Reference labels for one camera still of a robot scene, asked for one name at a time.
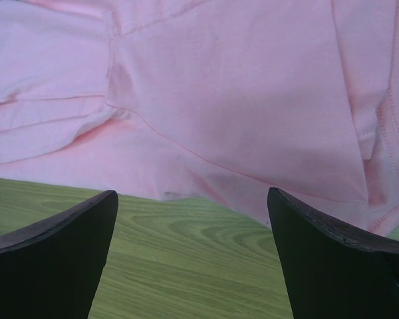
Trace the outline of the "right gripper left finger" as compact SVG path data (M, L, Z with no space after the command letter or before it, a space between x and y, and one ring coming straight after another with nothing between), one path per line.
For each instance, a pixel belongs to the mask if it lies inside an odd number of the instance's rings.
M1 235L0 318L88 318L117 211L117 193L104 191Z

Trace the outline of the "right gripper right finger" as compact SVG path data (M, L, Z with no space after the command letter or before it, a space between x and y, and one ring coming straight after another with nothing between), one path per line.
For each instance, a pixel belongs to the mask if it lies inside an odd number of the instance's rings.
M267 206L294 318L399 318L399 241L277 188Z

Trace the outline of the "bright pink t shirt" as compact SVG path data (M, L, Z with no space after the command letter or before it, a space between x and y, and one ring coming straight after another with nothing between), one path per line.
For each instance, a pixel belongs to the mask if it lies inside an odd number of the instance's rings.
M0 178L387 235L399 1L0 1Z

